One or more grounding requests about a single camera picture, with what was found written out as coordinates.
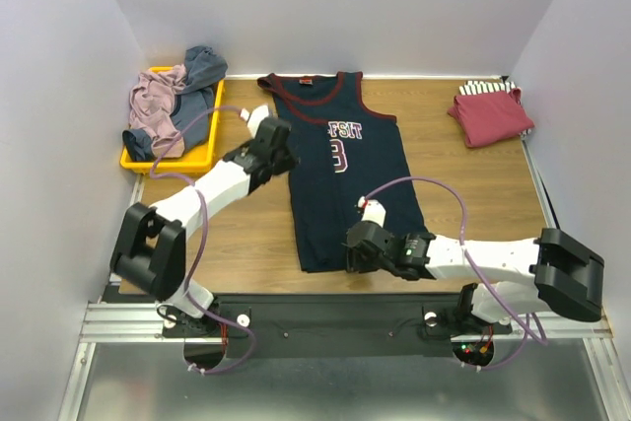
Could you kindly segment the navy basketball jersey tank top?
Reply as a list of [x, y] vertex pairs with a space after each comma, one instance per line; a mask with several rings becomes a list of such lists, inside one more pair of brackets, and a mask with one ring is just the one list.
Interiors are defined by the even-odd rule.
[[360, 219], [357, 203], [376, 190], [385, 227], [404, 236], [426, 229], [397, 119], [368, 108], [363, 75], [285, 77], [257, 85], [290, 123], [288, 145], [298, 159], [288, 185], [295, 243], [305, 272], [346, 267], [346, 234]]

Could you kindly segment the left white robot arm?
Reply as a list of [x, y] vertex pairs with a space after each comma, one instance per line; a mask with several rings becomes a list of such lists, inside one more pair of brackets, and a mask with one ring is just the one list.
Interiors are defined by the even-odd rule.
[[211, 217], [297, 165], [287, 144], [291, 126], [267, 114], [251, 113], [251, 139], [229, 152], [212, 170], [155, 204], [131, 205], [125, 212], [110, 259], [110, 271], [155, 300], [185, 313], [196, 335], [212, 334], [219, 322], [252, 335], [251, 330], [220, 316], [214, 295], [192, 279], [186, 243], [197, 231], [208, 237]]

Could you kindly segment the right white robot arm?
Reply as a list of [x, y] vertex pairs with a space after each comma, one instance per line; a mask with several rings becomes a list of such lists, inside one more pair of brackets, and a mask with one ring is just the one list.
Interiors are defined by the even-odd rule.
[[454, 308], [465, 332], [537, 312], [579, 322], [601, 318], [604, 260], [559, 229], [545, 228], [535, 239], [460, 243], [427, 232], [397, 237], [362, 221], [348, 231], [346, 247], [350, 272], [384, 270], [407, 281], [478, 279]]

